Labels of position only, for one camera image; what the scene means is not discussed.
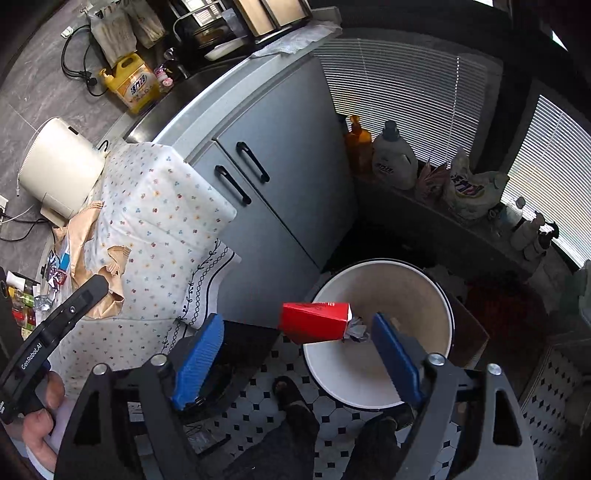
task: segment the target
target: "yellow detergent container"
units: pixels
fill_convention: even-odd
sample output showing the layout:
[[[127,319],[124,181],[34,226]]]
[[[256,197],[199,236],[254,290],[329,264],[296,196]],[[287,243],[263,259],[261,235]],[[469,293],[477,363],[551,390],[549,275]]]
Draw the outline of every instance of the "yellow detergent container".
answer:
[[[107,75],[106,69],[101,70],[99,75],[105,86],[117,94],[131,113],[138,113],[160,97],[156,75],[136,53],[117,62],[114,77]]]

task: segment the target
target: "orange bottle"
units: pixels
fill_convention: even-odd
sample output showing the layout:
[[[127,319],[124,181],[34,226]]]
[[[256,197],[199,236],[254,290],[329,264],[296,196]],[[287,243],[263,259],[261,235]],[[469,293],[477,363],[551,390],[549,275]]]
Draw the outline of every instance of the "orange bottle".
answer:
[[[371,144],[371,133],[361,127],[358,115],[351,115],[351,132],[345,135],[345,147],[349,166],[355,174],[370,173],[374,148]]]

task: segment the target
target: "window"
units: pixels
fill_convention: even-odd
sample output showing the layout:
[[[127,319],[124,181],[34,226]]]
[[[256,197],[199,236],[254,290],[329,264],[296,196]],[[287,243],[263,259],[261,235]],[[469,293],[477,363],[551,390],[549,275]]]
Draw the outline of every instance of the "window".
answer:
[[[503,202],[522,195],[526,218],[537,210],[556,222],[556,243],[582,267],[591,258],[591,135],[540,95],[509,176]]]
[[[189,9],[190,12],[196,10],[200,7],[204,7],[205,5],[209,5],[214,3],[214,0],[183,0],[183,3]],[[210,22],[213,22],[217,17],[221,15],[221,9],[219,6],[212,5],[211,8],[204,10],[203,12],[199,12],[198,14],[194,14],[195,20],[197,23],[202,27],[207,25]]]
[[[335,38],[317,48],[338,113],[374,137],[395,120],[417,158],[439,165],[470,153],[487,69],[462,56],[393,41]]]

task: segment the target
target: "black and white tile floor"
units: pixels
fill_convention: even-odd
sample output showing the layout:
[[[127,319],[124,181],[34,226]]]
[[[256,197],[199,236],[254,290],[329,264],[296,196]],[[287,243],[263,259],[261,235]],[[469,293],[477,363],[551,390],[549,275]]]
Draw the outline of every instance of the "black and white tile floor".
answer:
[[[280,375],[288,375],[294,380],[320,423],[313,478],[339,480],[361,428],[380,412],[345,407],[327,396],[310,375],[301,348],[283,335],[231,408],[219,417],[204,421],[202,428],[211,433],[215,441],[230,437],[222,449],[228,454],[228,460],[236,459],[284,420],[285,413],[279,411],[271,392],[273,380]],[[410,427],[407,427],[397,432],[398,443],[405,441],[409,431]],[[460,427],[450,423],[430,480],[447,478],[459,436]]]
[[[566,401],[581,383],[581,373],[562,353],[551,350],[543,358],[533,389],[522,406],[530,428],[540,478],[552,460],[563,455],[560,448],[567,427]]]

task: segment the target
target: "white cloth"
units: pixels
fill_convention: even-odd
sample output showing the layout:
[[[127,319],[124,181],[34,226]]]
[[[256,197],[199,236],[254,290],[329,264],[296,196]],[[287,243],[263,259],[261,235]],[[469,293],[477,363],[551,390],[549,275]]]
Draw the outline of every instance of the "white cloth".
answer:
[[[236,209],[172,147],[149,143],[113,149],[100,199],[105,206],[85,264],[97,272],[109,262],[109,246],[131,250],[117,318],[176,318],[196,265]]]
[[[184,289],[176,320],[80,320],[50,355],[51,367],[76,398],[92,367],[107,364],[113,370],[137,368],[157,353],[170,353],[177,341],[191,336],[210,313],[217,312],[217,291],[241,258],[220,240],[197,264]],[[71,294],[69,282],[60,290],[54,307]]]
[[[340,34],[342,31],[343,29],[336,23],[312,20],[305,27],[294,30],[279,40],[275,40],[273,43],[254,52],[251,57],[266,57],[267,55],[276,55],[278,53],[294,54],[315,41],[322,40],[334,33]]]
[[[192,335],[217,311],[217,288],[240,261],[217,239],[236,210],[171,147],[117,144],[91,197],[105,206],[85,246],[87,268],[100,269],[108,245],[131,254],[121,314],[80,320],[50,356],[73,397],[96,364],[136,368]],[[54,306],[71,293],[68,279]]]

